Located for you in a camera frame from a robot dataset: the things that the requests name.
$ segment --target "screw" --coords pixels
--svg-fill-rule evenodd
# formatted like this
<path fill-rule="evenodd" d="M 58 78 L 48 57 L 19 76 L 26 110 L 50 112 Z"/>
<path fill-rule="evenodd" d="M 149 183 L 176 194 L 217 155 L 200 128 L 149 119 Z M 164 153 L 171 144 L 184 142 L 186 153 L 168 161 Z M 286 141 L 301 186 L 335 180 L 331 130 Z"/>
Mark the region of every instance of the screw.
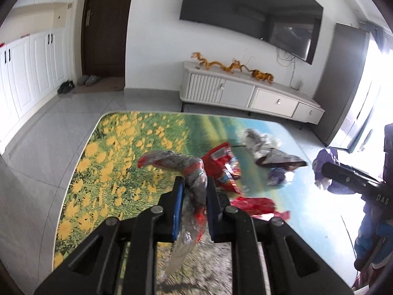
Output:
<path fill-rule="evenodd" d="M 117 218 L 111 217 L 111 218 L 107 218 L 105 220 L 105 224 L 107 224 L 108 226 L 114 226 L 117 223 Z"/>
<path fill-rule="evenodd" d="M 237 213 L 237 208 L 236 208 L 235 206 L 232 206 L 232 205 L 228 205 L 228 206 L 225 208 L 225 210 L 226 210 L 228 213 Z"/>
<path fill-rule="evenodd" d="M 156 205 L 151 208 L 151 212 L 154 214 L 161 214 L 163 211 L 164 209 L 160 205 Z"/>
<path fill-rule="evenodd" d="M 284 221 L 281 218 L 277 217 L 273 217 L 270 221 L 274 226 L 282 226 L 284 224 Z"/>

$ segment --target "white tv cabinet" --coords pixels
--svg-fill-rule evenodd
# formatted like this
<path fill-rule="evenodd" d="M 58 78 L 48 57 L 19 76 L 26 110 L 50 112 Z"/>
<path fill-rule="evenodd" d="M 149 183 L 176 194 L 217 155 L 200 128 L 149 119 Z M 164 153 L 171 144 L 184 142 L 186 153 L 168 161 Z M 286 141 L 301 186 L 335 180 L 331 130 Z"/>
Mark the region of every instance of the white tv cabinet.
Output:
<path fill-rule="evenodd" d="M 184 62 L 180 99 L 249 112 L 263 113 L 318 124 L 324 109 L 307 95 L 278 83 L 259 82 L 250 74 L 233 74 L 212 67 L 209 71 L 197 62 Z"/>

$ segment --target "table with flower print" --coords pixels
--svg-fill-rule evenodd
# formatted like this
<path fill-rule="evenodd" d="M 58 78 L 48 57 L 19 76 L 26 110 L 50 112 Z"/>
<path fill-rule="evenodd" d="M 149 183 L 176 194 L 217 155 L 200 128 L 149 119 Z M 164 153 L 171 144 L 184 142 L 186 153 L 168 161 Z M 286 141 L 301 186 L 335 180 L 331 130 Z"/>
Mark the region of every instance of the table with flower print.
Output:
<path fill-rule="evenodd" d="M 126 219 L 157 204 L 172 189 L 176 173 L 153 166 L 138 169 L 138 158 L 148 150 L 173 150 L 203 156 L 228 141 L 240 143 L 245 129 L 278 137 L 281 149 L 307 160 L 280 124 L 253 119 L 198 114 L 113 112 L 103 116 L 75 168 L 60 215 L 54 267 L 105 218 Z M 272 198 L 280 212 L 291 211 L 291 227 L 348 283 L 356 271 L 354 255 L 339 214 L 327 205 L 313 184 L 311 166 L 295 171 L 292 184 L 266 185 L 268 170 L 257 167 L 244 147 L 233 148 L 242 178 L 238 185 L 248 197 Z M 157 283 L 160 294 L 231 294 L 230 244 L 214 244 L 206 231 L 180 270 L 162 280 L 161 269 L 172 245 L 159 243 Z"/>

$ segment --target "television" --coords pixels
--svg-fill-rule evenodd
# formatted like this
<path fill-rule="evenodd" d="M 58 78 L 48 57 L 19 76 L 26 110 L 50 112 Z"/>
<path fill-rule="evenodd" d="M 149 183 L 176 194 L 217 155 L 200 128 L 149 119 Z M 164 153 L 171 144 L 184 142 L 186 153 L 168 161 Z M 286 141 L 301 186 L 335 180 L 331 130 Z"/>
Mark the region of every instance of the television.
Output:
<path fill-rule="evenodd" d="M 322 13 L 315 0 L 183 0 L 180 19 L 247 34 L 312 64 Z"/>

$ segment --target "gray slipper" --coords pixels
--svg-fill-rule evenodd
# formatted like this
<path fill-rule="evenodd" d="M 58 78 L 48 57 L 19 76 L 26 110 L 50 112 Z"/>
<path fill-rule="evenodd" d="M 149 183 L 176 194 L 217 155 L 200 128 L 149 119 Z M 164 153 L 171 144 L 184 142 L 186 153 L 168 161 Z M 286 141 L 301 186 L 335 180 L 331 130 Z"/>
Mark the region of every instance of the gray slipper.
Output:
<path fill-rule="evenodd" d="M 101 78 L 99 76 L 96 75 L 91 75 L 87 81 L 86 81 L 86 86 L 91 86 L 95 83 L 97 83 Z"/>
<path fill-rule="evenodd" d="M 76 81 L 76 85 L 85 85 L 88 78 L 89 76 L 87 74 L 81 76 L 80 78 L 78 78 L 78 81 Z"/>

